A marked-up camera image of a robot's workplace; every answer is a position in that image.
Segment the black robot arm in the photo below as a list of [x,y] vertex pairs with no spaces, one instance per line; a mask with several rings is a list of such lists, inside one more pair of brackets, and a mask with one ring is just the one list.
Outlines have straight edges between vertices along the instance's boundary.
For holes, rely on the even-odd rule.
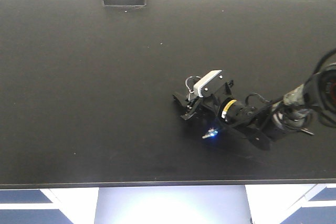
[[250,93],[244,102],[237,100],[232,81],[222,70],[212,70],[203,77],[185,80],[188,93],[173,94],[173,99],[185,109],[182,118],[212,114],[211,128],[203,139],[215,138],[222,132],[242,134],[254,146],[268,150],[270,143],[290,133],[305,133],[313,114],[321,124],[335,127],[335,64],[316,69],[309,79],[277,100],[267,100]]

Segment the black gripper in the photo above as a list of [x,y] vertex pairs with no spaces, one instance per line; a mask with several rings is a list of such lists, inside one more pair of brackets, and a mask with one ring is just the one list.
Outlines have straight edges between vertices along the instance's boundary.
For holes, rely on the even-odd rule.
[[189,100],[188,94],[180,94],[178,92],[173,93],[173,99],[179,106],[183,107],[184,113],[180,117],[187,121],[195,116],[198,111],[205,110],[206,112],[212,112],[215,118],[222,123],[227,122],[227,112],[225,108],[229,103],[232,103],[234,97],[232,95],[231,88],[234,85],[232,79],[225,80],[222,85],[214,94],[211,94],[206,98],[195,98]]

